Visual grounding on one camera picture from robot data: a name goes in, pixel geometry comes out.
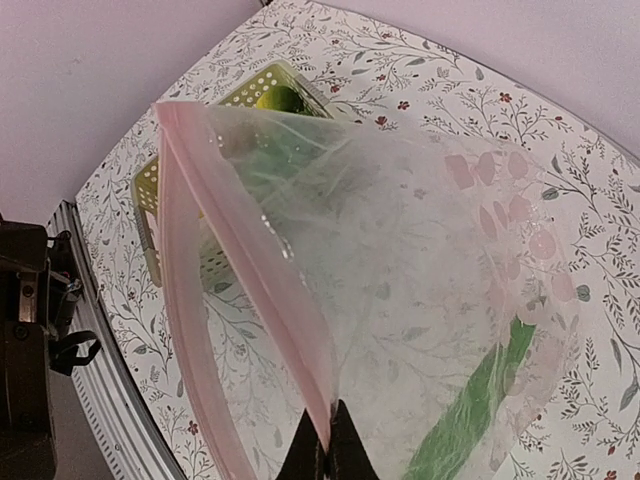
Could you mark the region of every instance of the dark object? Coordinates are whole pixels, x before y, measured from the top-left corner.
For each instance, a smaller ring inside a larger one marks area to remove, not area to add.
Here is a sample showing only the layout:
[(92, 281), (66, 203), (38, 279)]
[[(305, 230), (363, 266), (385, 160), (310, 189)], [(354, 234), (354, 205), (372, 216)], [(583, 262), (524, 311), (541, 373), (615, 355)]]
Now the dark object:
[(49, 370), (71, 375), (100, 351), (92, 332), (68, 333), (82, 295), (70, 240), (0, 217), (0, 480), (53, 478)]
[(331, 442), (325, 454), (305, 411), (276, 480), (380, 480), (342, 400), (331, 423)]

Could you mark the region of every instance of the red flower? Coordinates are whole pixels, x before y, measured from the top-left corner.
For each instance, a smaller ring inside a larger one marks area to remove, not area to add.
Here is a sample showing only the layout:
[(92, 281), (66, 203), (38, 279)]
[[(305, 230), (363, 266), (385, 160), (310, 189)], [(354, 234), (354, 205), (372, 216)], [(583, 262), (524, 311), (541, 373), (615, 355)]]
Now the red flower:
[(191, 435), (196, 435), (198, 433), (198, 424), (193, 423), (193, 420), (189, 420), (189, 428), (187, 428), (187, 431)]

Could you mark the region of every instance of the gray floor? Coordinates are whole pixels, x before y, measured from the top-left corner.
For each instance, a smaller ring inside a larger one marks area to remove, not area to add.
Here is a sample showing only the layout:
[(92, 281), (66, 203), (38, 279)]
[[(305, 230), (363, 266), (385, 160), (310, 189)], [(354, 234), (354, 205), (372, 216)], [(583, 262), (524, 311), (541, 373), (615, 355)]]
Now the gray floor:
[(58, 453), (55, 480), (113, 480), (71, 379), (51, 372), (50, 387)]

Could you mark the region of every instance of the floral pattern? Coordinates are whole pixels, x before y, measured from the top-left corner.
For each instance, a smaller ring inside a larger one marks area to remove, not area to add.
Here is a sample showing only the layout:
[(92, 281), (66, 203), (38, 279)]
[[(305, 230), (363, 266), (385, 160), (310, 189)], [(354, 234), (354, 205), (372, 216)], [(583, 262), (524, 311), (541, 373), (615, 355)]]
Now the floral pattern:
[[(574, 367), (496, 478), (639, 479), (637, 159), (625, 158), (570, 113), (444, 46), (314, 3), (276, 1), (264, 8), (164, 98), (215, 103), (278, 59), (354, 121), (380, 130), (419, 127), (508, 140), (546, 166), (540, 201), (563, 242), (562, 267), (577, 286), (581, 340), (572, 351)], [(83, 187), (78, 208), (111, 327), (153, 418), (188, 478), (216, 479), (186, 398), (162, 294), (149, 278), (129, 191), (134, 173), (157, 153), (156, 132), (147, 112)], [(558, 282), (556, 295), (574, 295)], [(229, 284), (220, 284), (216, 296), (210, 307), (218, 312), (221, 378), (237, 382), (235, 405), (260, 415), (271, 406), (253, 382), (281, 377), (273, 359), (254, 348), (264, 336), (259, 323), (239, 321), (250, 315), (247, 298)], [(285, 407), (297, 418), (299, 405)], [(279, 426), (271, 428), (271, 444), (252, 448), (265, 478), (277, 473), (275, 452), (287, 448)]]

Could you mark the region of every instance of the tablecloth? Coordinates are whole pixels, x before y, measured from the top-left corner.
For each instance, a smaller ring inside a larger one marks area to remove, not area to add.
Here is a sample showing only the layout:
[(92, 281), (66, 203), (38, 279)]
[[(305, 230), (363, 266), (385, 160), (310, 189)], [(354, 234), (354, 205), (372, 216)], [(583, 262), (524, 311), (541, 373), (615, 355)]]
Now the tablecloth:
[[(445, 46), (301, 1), (276, 1), (261, 10), (163, 98), (215, 103), (279, 59), (354, 121), (382, 131), (419, 127), (509, 140), (546, 164), (543, 201), (558, 219), (582, 302), (581, 339), (575, 367), (496, 478), (640, 479), (637, 159), (562, 108)], [(77, 204), (111, 327), (152, 416), (187, 477), (215, 479), (135, 226), (130, 182), (156, 155), (156, 139), (157, 124), (147, 112), (91, 176)], [(232, 311), (250, 309), (241, 292), (222, 300)], [(223, 363), (245, 376), (275, 368), (252, 350), (259, 330), (221, 322), (233, 330), (224, 332), (228, 348), (217, 352)], [(265, 408), (254, 394), (245, 400), (247, 412)], [(265, 476), (279, 467), (269, 452), (288, 448), (277, 425), (272, 438), (269, 446), (253, 447), (254, 465)]]

